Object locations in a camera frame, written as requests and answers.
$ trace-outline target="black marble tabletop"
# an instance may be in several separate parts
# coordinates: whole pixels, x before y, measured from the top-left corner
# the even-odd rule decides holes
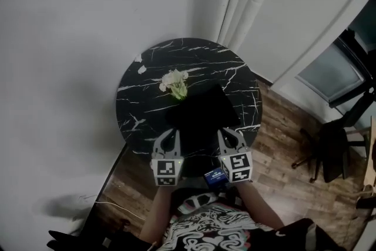
[[[153,144],[171,128],[165,120],[169,108],[179,102],[159,85],[171,70],[186,71],[188,96],[203,93],[219,84],[233,105],[240,132],[250,146],[261,122],[261,95],[248,66],[231,50],[196,38],[179,38],[157,44],[139,55],[126,70],[117,90],[116,114],[119,129],[130,149],[150,161]],[[190,160],[216,157],[218,148],[183,154]]]

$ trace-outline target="office chair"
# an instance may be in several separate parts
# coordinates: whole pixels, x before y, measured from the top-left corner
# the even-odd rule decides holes
[[[295,169],[312,159],[316,159],[315,175],[310,179],[310,183],[317,180],[321,163],[323,163],[325,182],[333,181],[341,174],[343,179],[347,178],[350,146],[366,146],[367,138],[364,136],[365,141],[349,142],[344,128],[354,126],[376,97],[376,67],[374,64],[376,62],[376,50],[366,53],[355,40],[355,33],[352,30],[345,30],[334,41],[334,44],[359,70],[364,81],[352,91],[329,101],[329,106],[334,108],[362,93],[363,96],[342,118],[323,124],[315,138],[305,129],[300,130],[309,141],[313,151],[309,157],[294,162],[291,167]]]

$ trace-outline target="human arm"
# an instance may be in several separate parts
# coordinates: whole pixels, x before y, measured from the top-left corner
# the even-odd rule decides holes
[[[170,222],[171,194],[174,187],[161,186],[154,197],[152,208],[142,227],[139,239],[144,242],[160,243]]]
[[[251,182],[237,182],[235,186],[248,213],[256,223],[264,224],[273,229],[279,229],[284,226],[280,217],[264,201]]]

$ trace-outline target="wooden floor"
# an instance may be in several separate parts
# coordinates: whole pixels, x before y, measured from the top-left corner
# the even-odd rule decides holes
[[[299,133],[305,128],[314,133],[320,124],[310,115],[259,83],[263,98],[263,117],[253,149],[254,185],[285,224],[309,217],[322,227],[340,246],[351,250],[364,228],[369,210],[356,210],[355,198],[342,193],[359,191],[365,161],[352,152],[350,177],[325,183],[322,171],[310,184],[308,166],[296,170],[291,164],[309,154],[309,147]],[[99,201],[113,202],[146,218],[156,193],[152,171],[131,151],[120,158]],[[90,214],[90,225],[108,233],[122,227],[137,235],[143,220],[108,204],[96,204]]]

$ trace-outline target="person's left arm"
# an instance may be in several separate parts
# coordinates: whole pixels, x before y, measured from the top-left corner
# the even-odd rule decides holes
[[[161,186],[154,197],[152,208],[142,227],[139,239],[159,244],[170,222],[170,204],[173,186]]]

